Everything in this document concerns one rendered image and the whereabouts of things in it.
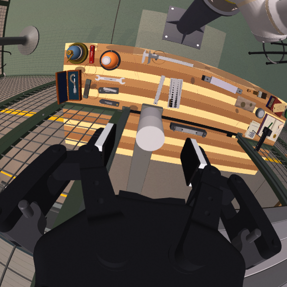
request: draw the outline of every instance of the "orange round object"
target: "orange round object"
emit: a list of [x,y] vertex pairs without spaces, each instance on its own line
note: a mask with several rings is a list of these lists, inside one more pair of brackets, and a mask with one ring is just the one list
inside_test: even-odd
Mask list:
[[100,64],[106,70],[116,69],[120,62],[120,55],[115,51],[106,51],[100,57]]

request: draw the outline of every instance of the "paper card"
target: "paper card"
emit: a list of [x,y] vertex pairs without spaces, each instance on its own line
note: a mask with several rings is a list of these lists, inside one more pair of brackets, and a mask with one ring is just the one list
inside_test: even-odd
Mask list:
[[285,111],[285,104],[274,104],[273,106],[273,112],[279,113]]

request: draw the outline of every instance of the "black cable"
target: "black cable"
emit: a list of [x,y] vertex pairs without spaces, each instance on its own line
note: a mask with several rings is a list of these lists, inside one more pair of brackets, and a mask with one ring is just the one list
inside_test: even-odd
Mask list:
[[6,53],[10,53],[10,55],[12,55],[11,54],[11,52],[9,52],[9,51],[0,51],[0,52],[6,52]]
[[118,11],[119,11],[119,7],[120,7],[120,3],[121,3],[121,0],[119,1],[119,6],[118,6],[117,14],[116,14],[116,19],[115,19],[115,25],[114,25],[114,30],[113,30],[113,35],[112,35],[111,44],[112,44],[112,42],[113,42],[114,31],[115,31],[115,27],[116,27],[116,21],[117,21],[117,16],[118,16]]

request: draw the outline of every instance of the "wrench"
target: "wrench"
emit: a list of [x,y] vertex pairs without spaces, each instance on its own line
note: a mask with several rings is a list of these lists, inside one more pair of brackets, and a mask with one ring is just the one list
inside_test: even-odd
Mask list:
[[105,77],[101,77],[100,75],[96,75],[96,77],[98,78],[95,78],[96,81],[100,81],[100,80],[105,80],[105,81],[116,81],[116,82],[119,82],[120,84],[125,84],[126,82],[123,83],[123,80],[125,78],[120,78],[120,79],[116,79],[116,78],[105,78]]

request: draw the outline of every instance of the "striped wooden tabletop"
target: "striped wooden tabletop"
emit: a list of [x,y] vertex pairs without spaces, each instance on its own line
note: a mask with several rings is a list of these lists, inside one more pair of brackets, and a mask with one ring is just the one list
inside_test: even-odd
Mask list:
[[[66,43],[65,52],[71,44]],[[112,106],[112,108],[121,110],[123,106],[126,106],[130,107],[131,110],[140,111],[143,103],[153,105],[160,77],[162,75],[165,76],[158,106],[163,107],[163,116],[174,120],[162,120],[165,142],[162,148],[152,153],[151,159],[181,164],[180,152],[185,139],[192,137],[205,150],[211,164],[219,170],[256,174],[258,168],[237,143],[235,136],[230,138],[226,136],[226,133],[204,128],[207,131],[207,136],[203,138],[186,133],[173,132],[170,130],[169,125],[170,122],[176,122],[176,119],[179,119],[232,133],[239,132],[244,136],[253,120],[258,123],[262,122],[262,119],[258,119],[255,115],[257,108],[262,108],[266,113],[279,119],[277,115],[266,108],[268,99],[272,94],[235,75],[188,58],[156,52],[156,54],[161,56],[192,63],[194,64],[193,68],[163,60],[155,61],[154,59],[150,61],[150,64],[147,64],[147,59],[142,64],[145,48],[97,43],[84,44],[88,49],[90,45],[95,45],[95,63],[90,64],[89,57],[80,65],[67,63],[68,59],[65,53],[63,68],[64,71],[82,70],[82,93],[86,79],[92,81],[88,99],[83,98],[81,100],[83,104],[104,108],[108,107],[108,105],[101,104],[99,100],[108,99],[120,103],[118,107]],[[113,71],[103,69],[99,63],[100,56],[107,50],[114,50],[121,56],[119,67]],[[116,78],[124,77],[125,84],[104,80],[96,81],[96,75]],[[222,79],[242,89],[243,92],[241,95],[238,93],[233,94],[203,81],[203,75]],[[179,109],[167,107],[170,78],[183,79]],[[99,94],[99,87],[118,87],[119,94]],[[248,92],[247,89],[260,90],[267,93],[267,98],[265,100],[258,98],[256,95]],[[256,103],[253,113],[235,107],[239,95]],[[130,113],[117,153],[133,155],[139,118],[139,114]],[[285,122],[286,119],[281,116],[280,120]],[[254,140],[258,141],[259,137],[255,136]],[[265,143],[274,145],[274,142],[270,140],[265,140]]]

